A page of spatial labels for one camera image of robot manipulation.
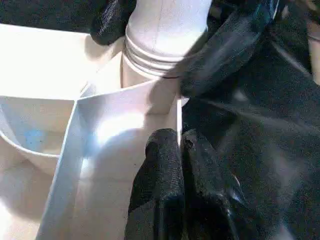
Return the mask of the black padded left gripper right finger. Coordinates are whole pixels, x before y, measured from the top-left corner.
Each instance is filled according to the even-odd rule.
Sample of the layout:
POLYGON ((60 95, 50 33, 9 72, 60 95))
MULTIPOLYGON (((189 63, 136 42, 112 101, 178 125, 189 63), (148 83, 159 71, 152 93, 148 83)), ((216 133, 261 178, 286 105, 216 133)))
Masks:
POLYGON ((255 239, 255 215, 216 150, 194 129, 181 140, 188 238, 255 239))

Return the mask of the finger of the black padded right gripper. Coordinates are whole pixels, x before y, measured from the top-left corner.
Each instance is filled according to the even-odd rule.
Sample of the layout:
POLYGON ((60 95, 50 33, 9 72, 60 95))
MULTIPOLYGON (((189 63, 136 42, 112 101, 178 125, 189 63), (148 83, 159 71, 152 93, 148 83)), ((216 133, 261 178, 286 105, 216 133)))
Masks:
POLYGON ((235 9, 187 64, 180 77, 181 95, 201 95, 244 66, 278 7, 277 0, 247 0, 235 9))
POLYGON ((136 0, 108 0, 92 21, 90 36, 93 41, 106 46, 124 36, 136 4, 136 0))

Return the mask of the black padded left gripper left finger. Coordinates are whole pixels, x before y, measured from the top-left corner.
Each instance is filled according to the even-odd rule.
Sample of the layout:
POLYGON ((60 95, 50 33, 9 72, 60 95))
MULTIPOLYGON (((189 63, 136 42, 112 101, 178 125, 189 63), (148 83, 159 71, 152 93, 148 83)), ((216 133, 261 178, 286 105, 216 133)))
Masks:
POLYGON ((153 132, 145 160, 132 184, 124 238, 180 240, 184 228, 185 188, 177 133, 153 132))

